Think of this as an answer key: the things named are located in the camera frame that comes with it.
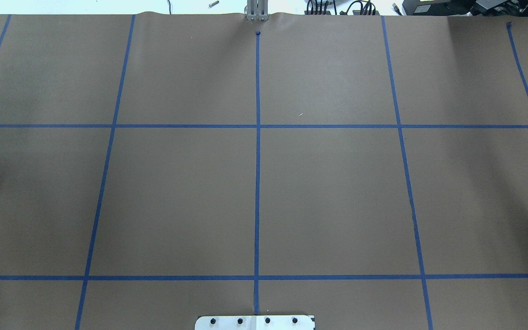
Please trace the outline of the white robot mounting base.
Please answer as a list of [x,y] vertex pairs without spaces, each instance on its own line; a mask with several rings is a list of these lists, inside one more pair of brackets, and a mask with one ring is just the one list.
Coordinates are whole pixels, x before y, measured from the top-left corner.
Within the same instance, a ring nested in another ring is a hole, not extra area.
[[195,330],[314,330],[309,315],[204,316],[195,322]]

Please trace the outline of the aluminium frame post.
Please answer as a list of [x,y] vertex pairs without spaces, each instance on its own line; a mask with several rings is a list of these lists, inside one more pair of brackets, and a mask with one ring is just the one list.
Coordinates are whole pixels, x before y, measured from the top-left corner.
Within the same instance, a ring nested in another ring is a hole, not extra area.
[[268,0],[247,0],[245,15],[248,21],[265,22],[270,18]]

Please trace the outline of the black electronics box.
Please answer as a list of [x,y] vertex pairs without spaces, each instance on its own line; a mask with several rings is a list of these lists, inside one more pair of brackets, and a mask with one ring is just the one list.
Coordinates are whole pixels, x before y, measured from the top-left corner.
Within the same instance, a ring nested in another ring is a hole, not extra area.
[[407,16],[528,17],[528,0],[403,0]]

